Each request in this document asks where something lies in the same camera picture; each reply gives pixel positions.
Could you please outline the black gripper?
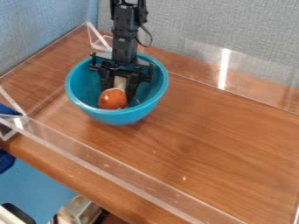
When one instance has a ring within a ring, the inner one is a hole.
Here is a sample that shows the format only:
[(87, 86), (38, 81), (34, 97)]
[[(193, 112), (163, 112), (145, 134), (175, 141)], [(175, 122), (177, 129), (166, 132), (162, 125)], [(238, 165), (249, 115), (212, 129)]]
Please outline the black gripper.
[(141, 82), (153, 80), (154, 63), (141, 57), (137, 57), (133, 62), (119, 62), (113, 60), (110, 52), (93, 52), (90, 56), (90, 69), (98, 71), (102, 90), (106, 91), (114, 87), (117, 76), (126, 78), (126, 96), (127, 101), (131, 102)]

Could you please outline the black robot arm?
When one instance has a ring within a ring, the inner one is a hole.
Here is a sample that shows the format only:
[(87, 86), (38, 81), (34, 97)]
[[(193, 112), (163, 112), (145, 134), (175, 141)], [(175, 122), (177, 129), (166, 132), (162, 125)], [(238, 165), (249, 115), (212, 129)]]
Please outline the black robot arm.
[(115, 85), (117, 77), (126, 79), (126, 98), (131, 102), (142, 82), (150, 82), (154, 75), (154, 63), (138, 56), (142, 44), (138, 31), (146, 29), (149, 10), (146, 0), (129, 3), (127, 0), (110, 0), (113, 27), (113, 52), (110, 56), (93, 53), (90, 69), (97, 70), (101, 77), (102, 90)]

